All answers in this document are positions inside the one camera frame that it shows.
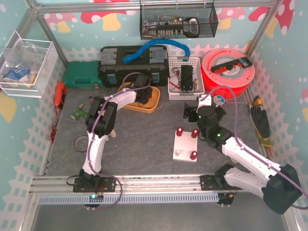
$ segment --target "black toolbox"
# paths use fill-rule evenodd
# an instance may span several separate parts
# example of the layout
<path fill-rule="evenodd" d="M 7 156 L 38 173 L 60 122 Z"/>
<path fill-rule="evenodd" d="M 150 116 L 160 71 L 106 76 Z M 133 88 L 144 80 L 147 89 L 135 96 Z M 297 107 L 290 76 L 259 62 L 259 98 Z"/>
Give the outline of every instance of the black toolbox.
<path fill-rule="evenodd" d="M 117 46 L 101 49 L 98 63 L 99 79 L 107 88 L 119 87 L 124 77 L 140 72 L 151 78 L 151 86 L 165 86 L 168 83 L 169 64 L 166 46 L 151 46 L 143 54 L 128 63 L 123 58 L 135 53 L 141 46 Z M 138 75 L 129 76 L 126 82 L 136 80 Z"/>

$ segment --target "green tool box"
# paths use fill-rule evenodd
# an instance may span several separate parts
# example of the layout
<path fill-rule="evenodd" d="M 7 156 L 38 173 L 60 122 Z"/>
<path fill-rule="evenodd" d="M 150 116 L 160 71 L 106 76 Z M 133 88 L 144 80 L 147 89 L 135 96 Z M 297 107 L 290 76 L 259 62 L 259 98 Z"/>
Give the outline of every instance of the green tool box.
<path fill-rule="evenodd" d="M 64 77 L 67 88 L 102 87 L 103 82 L 98 78 L 98 61 L 69 62 Z"/>

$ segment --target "blue tube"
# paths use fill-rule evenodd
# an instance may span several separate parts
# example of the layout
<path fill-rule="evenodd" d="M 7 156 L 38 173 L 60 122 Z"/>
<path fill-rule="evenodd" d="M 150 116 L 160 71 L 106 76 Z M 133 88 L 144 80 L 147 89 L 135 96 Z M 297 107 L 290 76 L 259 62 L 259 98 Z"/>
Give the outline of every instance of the blue tube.
<path fill-rule="evenodd" d="M 176 41 L 173 41 L 173 40 L 169 40 L 169 39 L 154 39 L 154 40 L 151 40 L 149 41 L 148 43 L 144 44 L 142 47 L 140 47 L 140 49 L 134 53 L 134 54 L 131 54 L 127 57 L 125 57 L 123 59 L 123 62 L 124 63 L 128 63 L 134 59 L 137 59 L 139 56 L 142 55 L 142 53 L 148 49 L 149 47 L 153 46 L 153 45 L 156 45 L 156 44 L 169 44 L 169 45 L 173 45 L 173 46 L 176 46 L 178 48 L 181 48 L 185 51 L 185 57 L 189 57 L 191 55 L 191 52 L 188 48 L 188 46 L 184 45 L 184 44 L 181 44 L 179 42 L 176 42 Z"/>

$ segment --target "red knob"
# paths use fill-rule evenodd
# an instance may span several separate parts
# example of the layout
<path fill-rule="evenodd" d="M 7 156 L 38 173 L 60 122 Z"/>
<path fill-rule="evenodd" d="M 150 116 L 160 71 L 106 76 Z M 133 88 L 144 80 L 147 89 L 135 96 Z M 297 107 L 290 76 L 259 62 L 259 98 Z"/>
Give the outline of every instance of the red knob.
<path fill-rule="evenodd" d="M 183 132 L 183 128 L 178 128 L 177 130 L 177 136 L 181 136 Z"/>
<path fill-rule="evenodd" d="M 193 151 L 191 154 L 191 160 L 195 160 L 198 156 L 198 153 L 196 151 Z"/>
<path fill-rule="evenodd" d="M 193 138 L 196 138 L 197 136 L 198 136 L 198 129 L 194 129 L 194 130 L 192 130 L 193 132 L 192 132 L 192 137 Z"/>

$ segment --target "black glove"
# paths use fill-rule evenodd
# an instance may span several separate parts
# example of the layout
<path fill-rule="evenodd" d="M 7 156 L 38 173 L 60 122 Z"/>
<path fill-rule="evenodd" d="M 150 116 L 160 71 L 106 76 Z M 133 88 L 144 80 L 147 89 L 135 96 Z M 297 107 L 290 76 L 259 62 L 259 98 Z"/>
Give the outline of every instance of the black glove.
<path fill-rule="evenodd" d="M 270 136 L 270 125 L 268 116 L 265 110 L 261 110 L 260 107 L 252 107 L 250 109 L 252 120 L 259 131 L 262 138 L 268 138 Z"/>

